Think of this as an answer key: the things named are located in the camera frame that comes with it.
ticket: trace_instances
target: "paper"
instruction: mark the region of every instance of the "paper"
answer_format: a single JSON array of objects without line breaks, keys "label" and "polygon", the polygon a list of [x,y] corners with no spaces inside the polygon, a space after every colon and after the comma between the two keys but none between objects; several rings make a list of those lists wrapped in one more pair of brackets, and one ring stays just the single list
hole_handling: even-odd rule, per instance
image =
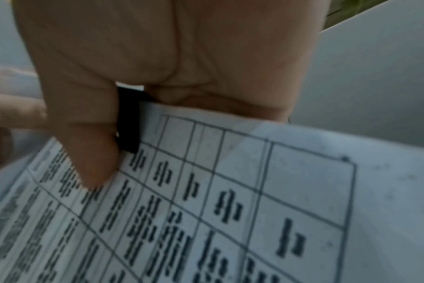
[{"label": "paper", "polygon": [[0,282],[424,282],[424,150],[149,104],[82,188],[49,142],[0,202]]}]

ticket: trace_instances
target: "hand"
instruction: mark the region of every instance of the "hand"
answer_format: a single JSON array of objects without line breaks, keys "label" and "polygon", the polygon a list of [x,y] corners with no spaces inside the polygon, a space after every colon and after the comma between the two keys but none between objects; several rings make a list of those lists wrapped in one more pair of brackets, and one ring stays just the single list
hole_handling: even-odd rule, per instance
[{"label": "hand", "polygon": [[285,121],[329,0],[16,0],[52,131],[86,186],[116,169],[115,81],[165,104]]},{"label": "hand", "polygon": [[[8,89],[3,87],[6,85],[14,88],[17,77],[27,77],[22,73],[24,71],[18,69],[0,69],[0,92]],[[9,128],[46,128],[46,106],[42,100],[8,94],[0,94],[0,168],[9,159],[13,148]]]}]

